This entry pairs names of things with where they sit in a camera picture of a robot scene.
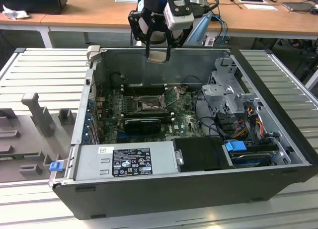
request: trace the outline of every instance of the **white tissue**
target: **white tissue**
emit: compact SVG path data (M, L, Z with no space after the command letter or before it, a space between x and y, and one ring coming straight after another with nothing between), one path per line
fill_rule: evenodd
M3 11L2 14L4 14L6 17L8 17L9 19L22 19L22 18L28 18L30 17L25 11L23 10L12 10L12 9L8 9L6 8L4 5L3 6Z

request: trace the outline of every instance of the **robotic arm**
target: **robotic arm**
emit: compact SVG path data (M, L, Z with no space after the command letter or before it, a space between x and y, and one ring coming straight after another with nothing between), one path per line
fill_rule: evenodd
M131 11L128 21L137 41L146 45L146 58L158 63L169 61L171 48L181 47L189 36L195 18L219 5L215 0L144 0L142 11ZM167 52L150 51L150 45L167 41Z

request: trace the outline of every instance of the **motherboard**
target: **motherboard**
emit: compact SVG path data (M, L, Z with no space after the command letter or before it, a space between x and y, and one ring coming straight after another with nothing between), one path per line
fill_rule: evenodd
M193 93L172 86L162 94L125 94L113 89L100 120L103 144L170 141L204 136L193 111Z

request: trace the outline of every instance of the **warning label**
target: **warning label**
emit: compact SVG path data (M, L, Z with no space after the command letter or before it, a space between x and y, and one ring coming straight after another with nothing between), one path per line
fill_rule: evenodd
M150 148L113 151L114 177L152 174Z

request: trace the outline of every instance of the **wooden desk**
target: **wooden desk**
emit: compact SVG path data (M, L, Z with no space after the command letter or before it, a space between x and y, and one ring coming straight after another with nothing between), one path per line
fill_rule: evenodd
M284 1L301 0L279 0L279 3ZM222 20L228 25L229 36L292 39L318 37L318 16L310 13L289 12L281 5L275 5L278 11L273 11L247 9L244 5L241 5L243 9L239 9L237 5L230 4L229 0L220 0L220 3ZM60 15L31 14L30 19L17 21L0 15L0 28L37 30L45 46L52 48L50 31L129 33L127 16L135 8L135 3L115 0L68 0ZM216 35L219 31L220 24L211 22L208 34Z
M275 5L278 11L253 10L241 5L242 10L229 0L220 0L222 19L228 24L228 34L302 35L314 39L318 36L318 16L310 13L289 12L284 6ZM46 15L41 23L48 26L108 27L130 29L127 16L136 8L135 3L114 0L68 0L61 15ZM209 31L219 31L220 24L211 22Z

